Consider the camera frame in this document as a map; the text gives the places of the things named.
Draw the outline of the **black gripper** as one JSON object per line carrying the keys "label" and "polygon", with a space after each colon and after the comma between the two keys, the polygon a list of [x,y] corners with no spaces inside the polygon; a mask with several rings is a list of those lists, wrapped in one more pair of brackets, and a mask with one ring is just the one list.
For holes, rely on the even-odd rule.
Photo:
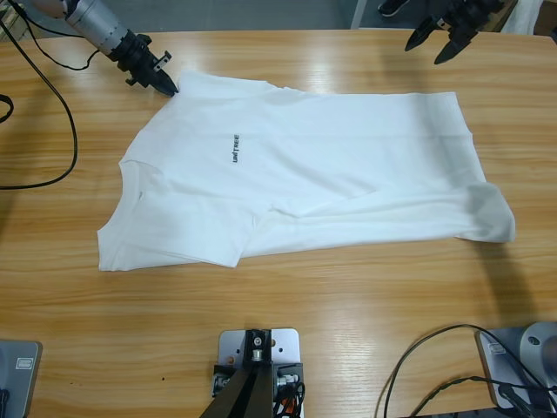
{"label": "black gripper", "polygon": [[117,67],[123,72],[129,72],[131,77],[126,79],[128,85],[139,83],[143,87],[152,86],[166,97],[173,97],[178,88],[163,67],[171,60],[171,54],[164,52],[161,58],[156,58],[149,50],[151,38],[144,34],[128,32],[121,43],[112,50],[111,61],[117,62]]}
{"label": "black gripper", "polygon": [[435,58],[435,64],[443,64],[460,54],[478,34],[491,15],[500,12],[505,2],[499,0],[449,1],[440,12],[433,13],[413,31],[405,51],[423,44],[438,29],[449,32],[449,41]]}

